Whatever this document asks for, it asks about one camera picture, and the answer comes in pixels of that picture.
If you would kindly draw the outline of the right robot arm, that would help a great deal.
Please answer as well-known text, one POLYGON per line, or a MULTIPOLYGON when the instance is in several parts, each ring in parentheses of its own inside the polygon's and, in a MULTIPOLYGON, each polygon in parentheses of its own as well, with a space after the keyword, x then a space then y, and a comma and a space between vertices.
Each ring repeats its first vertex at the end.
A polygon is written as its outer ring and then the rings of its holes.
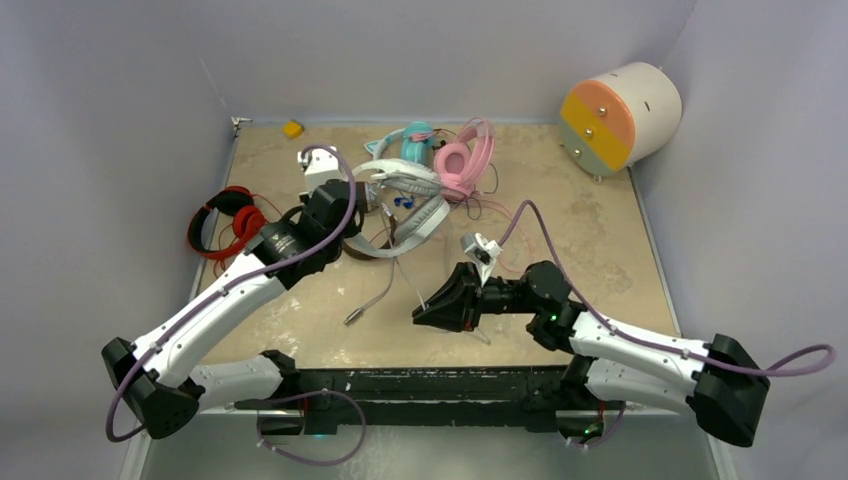
POLYGON ((771 383, 752 375, 758 365, 736 339, 687 340, 595 316, 570 299, 571 291, 550 261, 528 266, 518 279, 486 282, 473 263, 461 262, 412 319, 463 332, 475 330, 484 314, 528 314, 526 330, 537 344, 572 357, 561 381, 569 404, 597 398, 691 414, 709 435, 752 446, 771 383))

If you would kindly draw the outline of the brown silver headphones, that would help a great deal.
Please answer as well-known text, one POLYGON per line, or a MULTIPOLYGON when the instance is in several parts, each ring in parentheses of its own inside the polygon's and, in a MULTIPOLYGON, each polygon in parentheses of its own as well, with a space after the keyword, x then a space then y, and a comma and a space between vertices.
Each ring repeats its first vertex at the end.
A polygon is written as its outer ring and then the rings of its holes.
POLYGON ((397 217, 383 203, 378 202, 377 187, 375 184, 358 181, 356 183, 356 207, 354 215, 354 227, 356 235, 345 241, 342 248, 349 256, 358 260, 373 260, 386 258, 383 254, 396 244, 396 231, 398 229, 397 217), (387 220, 388 225, 382 230, 387 234, 387 239, 380 247, 375 247, 362 235, 362 228, 367 213, 380 209, 383 213, 381 220, 387 220))

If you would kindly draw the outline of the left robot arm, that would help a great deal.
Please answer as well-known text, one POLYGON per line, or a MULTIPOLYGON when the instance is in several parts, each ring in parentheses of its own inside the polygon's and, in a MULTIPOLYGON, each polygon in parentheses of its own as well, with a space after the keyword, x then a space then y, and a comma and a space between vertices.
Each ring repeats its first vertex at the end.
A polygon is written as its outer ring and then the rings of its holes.
POLYGON ((242 400, 284 409, 298 382, 274 352, 205 365, 206 354, 260 307, 322 272, 359 231, 351 180, 329 180, 278 221, 262 227, 209 287, 159 327, 134 341, 116 337, 101 350, 115 389, 105 434, 119 443, 147 432, 168 437, 195 415, 242 400))

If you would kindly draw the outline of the pink headphones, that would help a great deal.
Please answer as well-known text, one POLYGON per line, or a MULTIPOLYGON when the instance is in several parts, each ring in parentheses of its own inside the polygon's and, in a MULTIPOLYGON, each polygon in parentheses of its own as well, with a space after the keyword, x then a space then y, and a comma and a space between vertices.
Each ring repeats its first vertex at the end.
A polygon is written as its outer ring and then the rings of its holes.
POLYGON ((495 129, 482 117, 473 117, 455 139, 441 147, 433 160, 434 171, 447 201, 460 202, 475 191, 488 168, 495 147, 495 129))

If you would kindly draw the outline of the white grey headphones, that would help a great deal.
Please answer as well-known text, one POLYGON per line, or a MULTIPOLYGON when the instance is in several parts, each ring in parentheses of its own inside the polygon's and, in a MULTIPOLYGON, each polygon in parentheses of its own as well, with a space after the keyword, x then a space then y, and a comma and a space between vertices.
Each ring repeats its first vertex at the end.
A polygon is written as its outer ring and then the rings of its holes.
POLYGON ((357 212, 381 208, 386 240, 377 246, 359 233, 345 241, 343 251, 357 260, 387 260, 388 284, 392 285, 395 274, 403 271, 400 257, 430 240, 447 219, 450 205, 443 197, 444 185, 430 168, 401 159, 370 160, 353 172, 371 175, 370 180, 357 184, 357 212), (377 203, 380 190, 397 192, 395 202, 406 210, 405 217, 398 218, 392 208, 377 203))

